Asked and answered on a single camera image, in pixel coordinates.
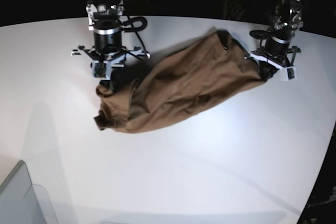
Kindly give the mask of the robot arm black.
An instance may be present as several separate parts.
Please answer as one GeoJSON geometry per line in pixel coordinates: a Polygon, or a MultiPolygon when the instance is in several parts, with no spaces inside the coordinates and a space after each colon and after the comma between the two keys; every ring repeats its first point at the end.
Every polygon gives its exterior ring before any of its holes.
{"type": "Polygon", "coordinates": [[[142,40],[139,41],[140,46],[132,50],[122,44],[123,33],[138,35],[147,27],[148,21],[142,16],[128,17],[126,21],[121,21],[124,13],[123,0],[88,0],[86,12],[94,45],[91,48],[78,46],[71,55],[86,54],[91,59],[92,76],[99,79],[102,86],[113,91],[116,87],[116,72],[125,67],[129,57],[139,60],[150,58],[142,40]]]}
{"type": "Polygon", "coordinates": [[[304,0],[278,0],[271,23],[266,30],[252,30],[249,35],[259,41],[247,59],[258,63],[263,80],[271,79],[278,71],[283,81],[297,78],[295,59],[301,53],[292,46],[295,33],[303,27],[304,0]]]}

